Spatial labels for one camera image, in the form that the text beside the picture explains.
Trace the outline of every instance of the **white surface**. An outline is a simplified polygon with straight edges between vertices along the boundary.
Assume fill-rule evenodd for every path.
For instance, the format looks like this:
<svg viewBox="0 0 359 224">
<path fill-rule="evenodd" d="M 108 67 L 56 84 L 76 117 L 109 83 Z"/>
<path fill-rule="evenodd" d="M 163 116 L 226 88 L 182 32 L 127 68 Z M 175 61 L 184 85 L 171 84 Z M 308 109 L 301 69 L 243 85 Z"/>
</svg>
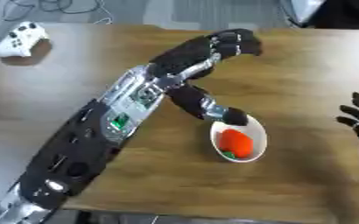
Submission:
<svg viewBox="0 0 359 224">
<path fill-rule="evenodd" d="M 321 7 L 326 0 L 292 0 L 292 7 L 298 22 L 303 24 Z"/>
<path fill-rule="evenodd" d="M 265 129 L 254 117 L 248 115 L 248 118 L 249 123 L 246 126 L 227 125 L 224 122 L 214 122 L 212 124 L 210 130 L 210 138 L 212 145 L 214 146 L 216 152 L 221 155 L 221 157 L 227 159 L 230 162 L 249 163 L 260 158 L 265 152 L 265 149 L 267 147 L 267 134 L 265 133 Z M 218 149 L 217 137 L 219 134 L 221 134 L 224 130 L 227 129 L 238 130 L 253 140 L 253 151 L 249 157 L 237 159 L 225 157 L 223 153 Z"/>
<path fill-rule="evenodd" d="M 0 42 L 0 58 L 10 56 L 30 57 L 31 49 L 41 39 L 49 39 L 45 29 L 34 23 L 37 27 L 32 29 L 29 27 L 31 22 L 23 22 L 12 30 L 17 36 L 12 38 L 9 34 Z M 20 31 L 18 27 L 25 26 L 27 29 Z M 21 45 L 13 46 L 13 42 L 20 42 Z"/>
</svg>

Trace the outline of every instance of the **green object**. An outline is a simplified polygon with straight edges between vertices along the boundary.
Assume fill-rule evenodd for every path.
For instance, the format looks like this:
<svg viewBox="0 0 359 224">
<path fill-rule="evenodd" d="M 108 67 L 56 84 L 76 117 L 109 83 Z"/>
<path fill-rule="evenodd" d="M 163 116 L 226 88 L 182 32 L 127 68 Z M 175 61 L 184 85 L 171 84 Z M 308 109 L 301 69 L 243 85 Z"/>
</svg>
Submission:
<svg viewBox="0 0 359 224">
<path fill-rule="evenodd" d="M 117 127 L 118 129 L 122 129 L 123 126 L 125 126 L 125 124 L 129 121 L 129 116 L 126 115 L 125 113 L 122 113 L 120 115 L 118 115 L 116 117 L 116 119 L 114 119 L 112 122 L 111 122 L 111 125 Z"/>
<path fill-rule="evenodd" d="M 226 158 L 236 159 L 236 156 L 234 156 L 234 154 L 231 151 L 223 151 L 222 153 Z"/>
</svg>

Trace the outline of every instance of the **wood grain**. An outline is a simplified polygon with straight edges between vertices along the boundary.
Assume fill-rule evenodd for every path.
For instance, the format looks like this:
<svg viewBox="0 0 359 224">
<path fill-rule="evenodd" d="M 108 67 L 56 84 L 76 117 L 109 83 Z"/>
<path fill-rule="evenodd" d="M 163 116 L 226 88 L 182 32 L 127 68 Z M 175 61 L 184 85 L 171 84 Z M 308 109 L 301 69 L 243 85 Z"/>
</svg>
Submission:
<svg viewBox="0 0 359 224">
<path fill-rule="evenodd" d="M 62 122 L 126 69 L 205 33 L 151 26 L 44 27 L 52 46 L 35 49 L 44 57 L 0 60 L 3 176 L 9 169 L 20 172 Z M 250 164 L 222 161 L 208 139 L 210 123 L 165 101 L 118 159 L 66 207 L 358 224 L 359 141 L 334 117 L 351 92 L 359 91 L 359 31 L 257 35 L 264 55 L 225 61 L 195 83 L 265 126 L 264 156 Z"/>
</svg>

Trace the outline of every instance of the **hole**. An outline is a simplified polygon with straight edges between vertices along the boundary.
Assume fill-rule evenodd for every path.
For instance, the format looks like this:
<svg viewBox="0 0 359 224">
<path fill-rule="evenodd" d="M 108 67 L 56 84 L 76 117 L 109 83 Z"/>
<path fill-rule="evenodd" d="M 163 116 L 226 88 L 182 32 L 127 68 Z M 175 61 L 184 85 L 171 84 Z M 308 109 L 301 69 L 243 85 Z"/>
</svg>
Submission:
<svg viewBox="0 0 359 224">
<path fill-rule="evenodd" d="M 77 144 L 79 143 L 79 138 L 74 133 L 69 134 L 68 141 L 71 144 Z"/>
<path fill-rule="evenodd" d="M 73 163 L 67 168 L 67 175 L 72 178 L 79 178 L 88 172 L 88 165 L 85 163 Z"/>
<path fill-rule="evenodd" d="M 84 137 L 91 138 L 95 136 L 95 132 L 92 129 L 86 129 L 84 131 Z"/>
<path fill-rule="evenodd" d="M 93 109 L 87 109 L 87 110 L 80 112 L 77 122 L 78 123 L 86 122 L 92 111 L 93 111 Z"/>
<path fill-rule="evenodd" d="M 52 160 L 52 163 L 49 165 L 49 167 L 47 167 L 47 170 L 50 172 L 56 172 L 61 167 L 61 165 L 64 164 L 66 159 L 67 158 L 65 156 L 56 154 Z"/>
</svg>

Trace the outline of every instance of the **red object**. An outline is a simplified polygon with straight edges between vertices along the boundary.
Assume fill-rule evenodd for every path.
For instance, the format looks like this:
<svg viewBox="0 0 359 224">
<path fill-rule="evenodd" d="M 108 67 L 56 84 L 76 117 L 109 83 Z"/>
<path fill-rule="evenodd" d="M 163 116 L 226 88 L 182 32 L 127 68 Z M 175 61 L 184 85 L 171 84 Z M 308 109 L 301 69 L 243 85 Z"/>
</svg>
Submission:
<svg viewBox="0 0 359 224">
<path fill-rule="evenodd" d="M 221 133 L 219 149 L 231 151 L 236 158 L 246 158 L 253 151 L 253 140 L 237 130 L 226 129 Z"/>
</svg>

